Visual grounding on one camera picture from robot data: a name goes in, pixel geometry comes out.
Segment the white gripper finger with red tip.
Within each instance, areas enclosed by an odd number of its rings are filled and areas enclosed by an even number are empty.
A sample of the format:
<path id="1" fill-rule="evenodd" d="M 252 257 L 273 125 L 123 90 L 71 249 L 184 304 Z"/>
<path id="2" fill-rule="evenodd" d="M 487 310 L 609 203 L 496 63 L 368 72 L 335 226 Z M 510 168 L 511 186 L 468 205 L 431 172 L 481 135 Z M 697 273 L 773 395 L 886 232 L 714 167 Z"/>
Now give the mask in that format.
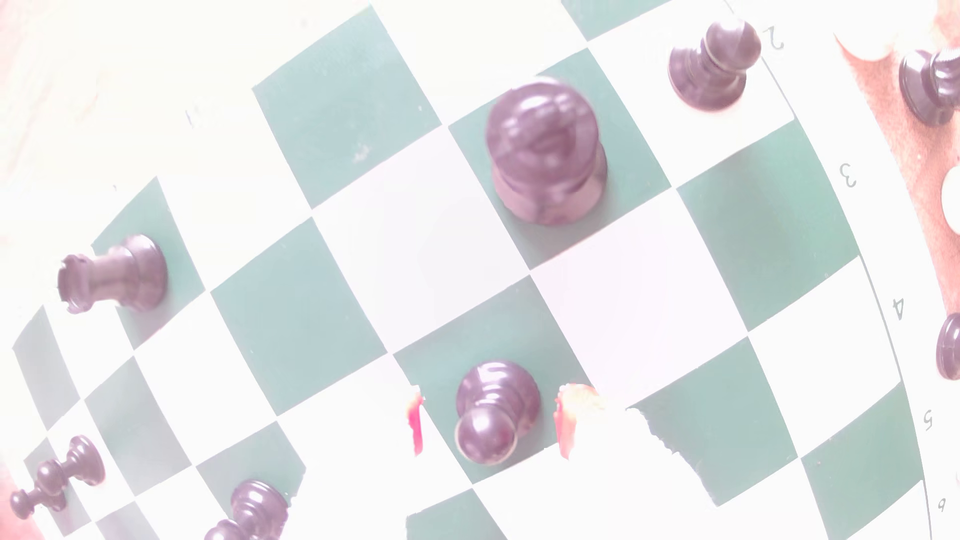
<path id="1" fill-rule="evenodd" d="M 569 463 L 569 501 L 582 539 L 726 539 L 700 476 L 654 435 L 643 413 L 581 383 L 558 388 L 554 421 Z"/>
<path id="2" fill-rule="evenodd" d="M 332 409 L 289 508 L 287 539 L 407 539 L 415 458 L 424 450 L 420 387 Z"/>

